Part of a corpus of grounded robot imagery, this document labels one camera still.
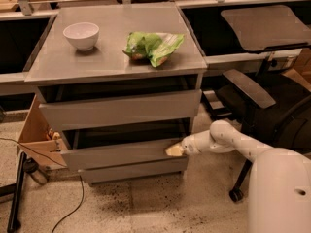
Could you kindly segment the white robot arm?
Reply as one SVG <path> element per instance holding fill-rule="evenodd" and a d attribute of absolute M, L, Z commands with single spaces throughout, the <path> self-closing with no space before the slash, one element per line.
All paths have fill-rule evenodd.
<path fill-rule="evenodd" d="M 248 233 L 311 233 L 311 160 L 273 148 L 224 120 L 167 148 L 169 156 L 239 151 L 251 161 Z"/>

